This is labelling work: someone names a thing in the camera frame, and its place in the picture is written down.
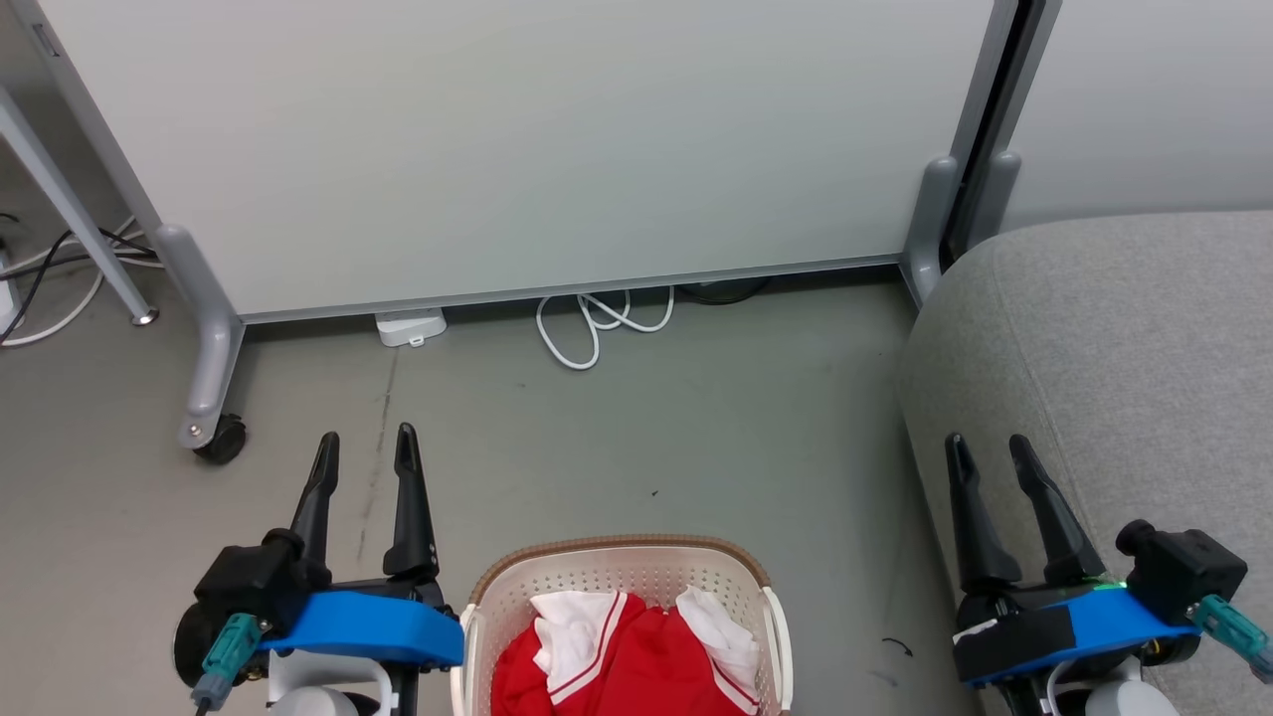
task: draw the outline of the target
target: white partition panel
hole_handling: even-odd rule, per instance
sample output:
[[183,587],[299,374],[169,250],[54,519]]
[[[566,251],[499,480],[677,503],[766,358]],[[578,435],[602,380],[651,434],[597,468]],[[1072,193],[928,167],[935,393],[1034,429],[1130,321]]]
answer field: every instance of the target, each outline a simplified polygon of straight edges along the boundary
[[1273,4],[1064,0],[1008,147],[1003,231],[1273,206]]
[[901,250],[992,0],[41,0],[241,315]]

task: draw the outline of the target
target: white basket handle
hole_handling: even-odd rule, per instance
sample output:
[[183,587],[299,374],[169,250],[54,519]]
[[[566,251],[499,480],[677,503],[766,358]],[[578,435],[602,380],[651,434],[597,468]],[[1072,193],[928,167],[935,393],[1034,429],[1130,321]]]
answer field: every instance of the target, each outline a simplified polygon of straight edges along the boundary
[[[468,637],[468,622],[472,619],[474,610],[477,609],[476,604],[470,604],[465,608],[463,613],[460,614],[460,628],[465,631],[465,637]],[[467,643],[465,645],[465,652],[468,651]],[[452,666],[451,668],[451,712],[454,716],[468,716],[468,708],[465,706],[465,668]]]
[[783,612],[783,603],[778,601],[778,595],[769,587],[760,590],[769,600],[770,620],[774,633],[778,636],[778,694],[783,711],[791,711],[792,697],[796,696],[796,670],[792,666],[792,634],[787,629],[787,613]]

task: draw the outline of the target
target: laundry basket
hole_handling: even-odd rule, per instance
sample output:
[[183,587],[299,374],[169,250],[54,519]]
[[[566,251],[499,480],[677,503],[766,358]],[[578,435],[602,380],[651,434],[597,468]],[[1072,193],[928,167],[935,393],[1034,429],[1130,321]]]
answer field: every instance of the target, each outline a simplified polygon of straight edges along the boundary
[[628,535],[531,547],[486,571],[460,615],[465,665],[451,670],[454,716],[490,716],[495,662],[535,619],[536,594],[620,590],[671,608],[690,585],[714,592],[760,645],[759,716],[785,715],[792,703],[791,636],[760,563],[719,539]]

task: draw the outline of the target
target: teal cable connector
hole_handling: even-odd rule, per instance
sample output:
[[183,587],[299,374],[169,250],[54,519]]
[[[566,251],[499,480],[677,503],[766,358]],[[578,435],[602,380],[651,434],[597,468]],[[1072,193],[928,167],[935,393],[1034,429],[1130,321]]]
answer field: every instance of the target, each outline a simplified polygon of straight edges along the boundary
[[220,711],[234,687],[234,679],[238,678],[239,670],[256,654],[256,647],[260,643],[261,628],[257,626],[256,617],[234,614],[225,622],[211,651],[204,657],[204,675],[199,678],[195,691],[190,693],[200,715]]
[[1250,664],[1251,673],[1265,684],[1273,683],[1273,650],[1264,629],[1242,615],[1232,604],[1216,595],[1207,595],[1189,618],[1202,631]]

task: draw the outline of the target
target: brown basket rim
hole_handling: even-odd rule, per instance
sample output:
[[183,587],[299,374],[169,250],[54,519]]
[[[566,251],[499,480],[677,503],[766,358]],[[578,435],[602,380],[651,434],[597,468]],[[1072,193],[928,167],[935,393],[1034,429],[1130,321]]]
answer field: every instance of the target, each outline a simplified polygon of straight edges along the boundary
[[769,573],[760,566],[760,562],[757,562],[756,558],[752,557],[746,549],[729,540],[696,535],[612,535],[550,541],[533,547],[526,547],[507,554],[491,564],[491,567],[486,569],[486,573],[477,580],[472,594],[468,596],[468,604],[481,604],[481,599],[486,596],[486,590],[490,587],[490,584],[495,581],[495,577],[519,562],[526,562],[527,559],[535,559],[538,557],[549,557],[552,554],[586,552],[589,549],[610,549],[616,547],[696,547],[703,549],[714,549],[741,562],[747,571],[756,577],[756,582],[761,587],[770,586]]

